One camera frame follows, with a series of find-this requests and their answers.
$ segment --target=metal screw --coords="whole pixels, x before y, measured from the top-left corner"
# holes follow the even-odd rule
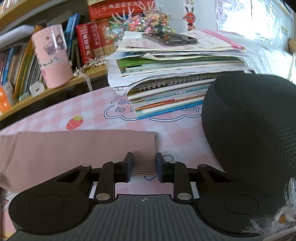
[[[110,198],[110,195],[108,193],[99,193],[96,195],[96,199],[100,201],[106,201]]]
[[[180,200],[189,200],[191,199],[191,195],[189,193],[182,192],[177,195],[177,198]]]

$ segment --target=smartphone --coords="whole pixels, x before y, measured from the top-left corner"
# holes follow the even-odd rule
[[[142,34],[142,37],[164,46],[177,46],[198,43],[198,40],[196,38],[170,32],[159,32],[156,34],[145,33]]]

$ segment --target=ribbed gray panel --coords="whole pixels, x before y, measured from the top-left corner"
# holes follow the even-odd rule
[[[262,239],[261,236],[237,238],[221,234],[206,226],[191,206],[177,204],[169,195],[119,195],[113,203],[96,205],[86,221],[70,231],[50,236],[36,236],[18,231],[9,241],[261,241]]]

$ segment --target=pink pencil holder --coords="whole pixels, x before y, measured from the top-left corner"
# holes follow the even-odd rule
[[[67,83],[73,75],[67,56],[67,44],[61,24],[44,28],[32,35],[42,76],[48,88]]]

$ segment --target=gingham pattern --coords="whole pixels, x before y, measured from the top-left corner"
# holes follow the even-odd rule
[[[15,134],[18,131],[66,131],[68,121],[76,115],[84,117],[77,129],[127,129],[154,131],[156,147],[167,161],[176,160],[196,168],[206,163],[221,170],[203,132],[202,106],[178,110],[151,118],[137,120],[126,96],[118,96],[110,87],[66,100],[0,131]],[[133,177],[129,183],[117,183],[116,193],[122,194],[172,194],[171,183],[159,183],[153,176]],[[14,231],[9,216],[5,214],[5,230]]]

